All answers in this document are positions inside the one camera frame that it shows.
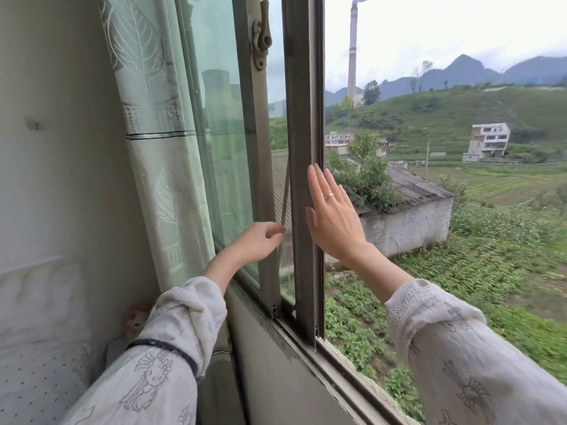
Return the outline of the person's left hand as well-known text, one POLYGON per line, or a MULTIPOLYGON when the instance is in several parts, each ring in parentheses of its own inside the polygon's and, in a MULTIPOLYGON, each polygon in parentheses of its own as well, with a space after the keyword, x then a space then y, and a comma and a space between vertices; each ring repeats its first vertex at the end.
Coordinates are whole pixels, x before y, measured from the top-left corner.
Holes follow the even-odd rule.
POLYGON ((238 269, 249 264, 255 264, 269 255, 262 254, 260 251, 259 223, 261 222, 255 222, 251 227, 246 228, 242 234, 225 248, 238 269))

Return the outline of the person's right hand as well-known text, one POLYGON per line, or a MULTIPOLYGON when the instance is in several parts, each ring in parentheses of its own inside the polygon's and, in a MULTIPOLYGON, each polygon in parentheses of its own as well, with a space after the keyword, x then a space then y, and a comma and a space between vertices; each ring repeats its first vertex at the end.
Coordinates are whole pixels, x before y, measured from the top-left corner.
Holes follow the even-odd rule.
POLYGON ((307 169, 309 192, 316 211, 319 248, 337 259, 343 266, 354 270, 356 259, 367 244, 361 221, 342 185, 339 210, 332 210, 324 202, 326 186, 324 170, 318 164, 307 169))

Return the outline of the grey sliding window screen frame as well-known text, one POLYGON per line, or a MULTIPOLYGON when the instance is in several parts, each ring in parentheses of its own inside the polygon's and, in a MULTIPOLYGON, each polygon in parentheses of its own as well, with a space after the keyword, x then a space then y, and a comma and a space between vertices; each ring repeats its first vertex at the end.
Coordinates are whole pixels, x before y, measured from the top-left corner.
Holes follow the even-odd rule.
POLYGON ((324 337, 324 254, 312 240, 310 165, 324 167, 324 0, 282 0, 296 328, 312 349, 324 337))

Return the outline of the person's left forearm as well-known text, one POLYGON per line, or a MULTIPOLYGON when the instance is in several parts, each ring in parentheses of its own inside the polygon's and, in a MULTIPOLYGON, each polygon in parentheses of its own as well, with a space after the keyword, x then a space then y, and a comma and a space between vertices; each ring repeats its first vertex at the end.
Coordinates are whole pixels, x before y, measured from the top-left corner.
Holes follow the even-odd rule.
POLYGON ((198 387, 226 319, 239 269, 224 250, 202 276, 163 293, 140 335, 60 425, 201 425, 198 387))

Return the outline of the person's right forearm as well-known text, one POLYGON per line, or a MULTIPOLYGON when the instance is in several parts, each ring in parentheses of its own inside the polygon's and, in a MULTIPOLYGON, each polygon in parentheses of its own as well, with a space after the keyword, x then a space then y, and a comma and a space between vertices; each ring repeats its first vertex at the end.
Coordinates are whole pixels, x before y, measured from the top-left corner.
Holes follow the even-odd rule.
POLYGON ((410 276, 369 243, 331 255, 385 305, 428 425, 567 425, 567 386, 498 336, 479 309, 410 276))

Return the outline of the beige flat-roofed house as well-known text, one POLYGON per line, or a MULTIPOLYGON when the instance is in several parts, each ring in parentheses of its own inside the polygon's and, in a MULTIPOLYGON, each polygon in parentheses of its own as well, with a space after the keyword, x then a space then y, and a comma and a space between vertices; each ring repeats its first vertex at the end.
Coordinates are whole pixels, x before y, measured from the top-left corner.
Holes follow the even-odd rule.
MULTIPOLYGON (((329 134, 326 134, 324 138, 325 153, 327 154, 334 151, 340 156, 351 155, 349 145, 353 140, 355 140, 355 138, 356 135, 354 133, 338 133, 336 131, 331 131, 329 134)), ((377 138, 377 141, 377 156, 385 157, 390 145, 389 140, 387 138, 377 138)))

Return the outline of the grey-roofed brick shed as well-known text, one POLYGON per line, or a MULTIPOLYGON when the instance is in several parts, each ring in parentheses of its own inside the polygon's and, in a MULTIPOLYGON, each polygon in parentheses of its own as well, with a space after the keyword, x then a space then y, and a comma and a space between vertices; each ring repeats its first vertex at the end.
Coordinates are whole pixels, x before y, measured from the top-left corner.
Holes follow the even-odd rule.
MULTIPOLYGON (((280 281, 294 275, 291 196, 287 176, 288 151, 272 151, 272 174, 276 215, 286 227, 280 252, 280 281)), ((366 239, 386 257, 444 243, 454 201, 453 193, 412 173, 403 164, 389 162, 387 173, 397 205, 379 211, 375 205, 357 208, 366 239)))

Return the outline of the grey glass window sash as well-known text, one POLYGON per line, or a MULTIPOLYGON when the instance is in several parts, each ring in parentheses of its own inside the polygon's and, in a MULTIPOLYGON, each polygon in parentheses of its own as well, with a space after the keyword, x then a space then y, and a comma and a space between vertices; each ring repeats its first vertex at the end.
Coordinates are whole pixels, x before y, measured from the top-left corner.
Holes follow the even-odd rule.
POLYGON ((175 0, 216 251, 275 222, 266 72, 252 61, 261 0, 175 0))

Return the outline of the tall striped smokestack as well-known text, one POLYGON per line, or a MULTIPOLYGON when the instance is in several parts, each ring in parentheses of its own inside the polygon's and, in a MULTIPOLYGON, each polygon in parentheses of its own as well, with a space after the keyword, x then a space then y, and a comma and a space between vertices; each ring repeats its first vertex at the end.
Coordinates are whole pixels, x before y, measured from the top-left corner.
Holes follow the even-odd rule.
POLYGON ((357 30, 358 30, 358 4, 368 0, 352 0, 351 16, 349 27, 349 62, 348 62, 348 82, 346 96, 353 106, 356 105, 356 62, 357 62, 357 30))

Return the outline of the grey window sill track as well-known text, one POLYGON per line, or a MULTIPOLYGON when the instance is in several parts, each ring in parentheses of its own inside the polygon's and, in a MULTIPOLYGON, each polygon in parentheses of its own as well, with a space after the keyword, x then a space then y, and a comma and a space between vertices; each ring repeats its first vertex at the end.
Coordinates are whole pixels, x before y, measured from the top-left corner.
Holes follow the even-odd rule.
POLYGON ((329 343, 312 348, 238 281, 228 326, 247 425, 421 425, 329 343))

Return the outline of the bare thin tree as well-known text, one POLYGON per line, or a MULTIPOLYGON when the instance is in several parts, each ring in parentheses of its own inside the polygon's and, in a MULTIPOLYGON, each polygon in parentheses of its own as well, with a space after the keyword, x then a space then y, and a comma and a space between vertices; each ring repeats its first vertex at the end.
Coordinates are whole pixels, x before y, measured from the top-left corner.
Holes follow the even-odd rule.
POLYGON ((412 80, 412 92, 421 92, 425 75, 433 68, 433 62, 429 60, 422 61, 421 65, 414 70, 414 78, 412 80))

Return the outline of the white multi-storey house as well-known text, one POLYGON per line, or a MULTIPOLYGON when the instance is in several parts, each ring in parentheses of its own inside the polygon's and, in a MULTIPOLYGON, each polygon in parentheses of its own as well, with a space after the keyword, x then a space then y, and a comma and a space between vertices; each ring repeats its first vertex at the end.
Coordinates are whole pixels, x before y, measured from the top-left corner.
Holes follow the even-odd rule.
POLYGON ((506 159, 510 135, 511 129, 505 122, 472 125, 469 147, 467 152, 463 153, 462 162, 479 163, 506 159))

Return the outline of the grey metal window latch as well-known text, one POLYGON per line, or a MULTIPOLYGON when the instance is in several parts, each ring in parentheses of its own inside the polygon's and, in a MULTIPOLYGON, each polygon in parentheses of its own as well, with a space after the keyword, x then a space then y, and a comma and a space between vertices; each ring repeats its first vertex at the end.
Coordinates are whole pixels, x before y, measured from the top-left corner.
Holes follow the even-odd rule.
POLYGON ((252 21, 251 31, 252 61, 257 71, 264 71, 268 51, 273 44, 269 20, 269 0, 260 1, 260 20, 252 21))

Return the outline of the white padded headboard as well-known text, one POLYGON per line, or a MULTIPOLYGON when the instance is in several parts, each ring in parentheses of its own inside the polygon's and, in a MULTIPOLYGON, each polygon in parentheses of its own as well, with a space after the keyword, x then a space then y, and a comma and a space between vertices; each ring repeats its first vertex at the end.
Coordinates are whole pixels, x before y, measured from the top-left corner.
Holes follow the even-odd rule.
POLYGON ((0 350, 91 342, 87 283, 79 264, 58 258, 0 272, 0 350))

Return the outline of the white dotted bed sheet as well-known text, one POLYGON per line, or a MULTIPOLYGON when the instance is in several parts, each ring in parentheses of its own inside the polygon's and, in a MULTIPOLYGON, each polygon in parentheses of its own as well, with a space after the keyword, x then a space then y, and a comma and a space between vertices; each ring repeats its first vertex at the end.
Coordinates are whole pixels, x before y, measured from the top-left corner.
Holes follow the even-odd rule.
POLYGON ((0 350, 0 425, 58 425, 89 387, 86 343, 28 343, 0 350))

